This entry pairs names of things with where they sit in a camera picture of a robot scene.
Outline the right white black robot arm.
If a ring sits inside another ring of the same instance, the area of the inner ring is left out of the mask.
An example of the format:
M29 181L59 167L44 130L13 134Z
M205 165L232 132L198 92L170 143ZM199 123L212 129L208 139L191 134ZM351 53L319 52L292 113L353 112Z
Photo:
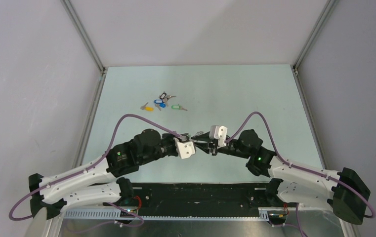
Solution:
M222 153L248 159L246 168L250 173L271 179L265 191L266 202L271 206L302 203L332 211L354 225L361 225L366 217L371 191L350 168L325 170L281 161L275 151L263 147L253 129L242 131L237 139L207 132L193 140L198 149L213 156Z

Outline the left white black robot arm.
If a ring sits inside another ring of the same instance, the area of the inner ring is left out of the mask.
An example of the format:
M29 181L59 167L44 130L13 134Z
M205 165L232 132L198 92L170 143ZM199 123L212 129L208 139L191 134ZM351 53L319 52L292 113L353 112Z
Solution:
M78 205L117 201L130 205L134 191L124 175L137 172L140 166L160 158L186 159L195 152L193 141L146 129L85 165L48 177L38 173L29 176L29 189L33 192L31 214L35 217L40 209L46 208L47 218L51 219Z

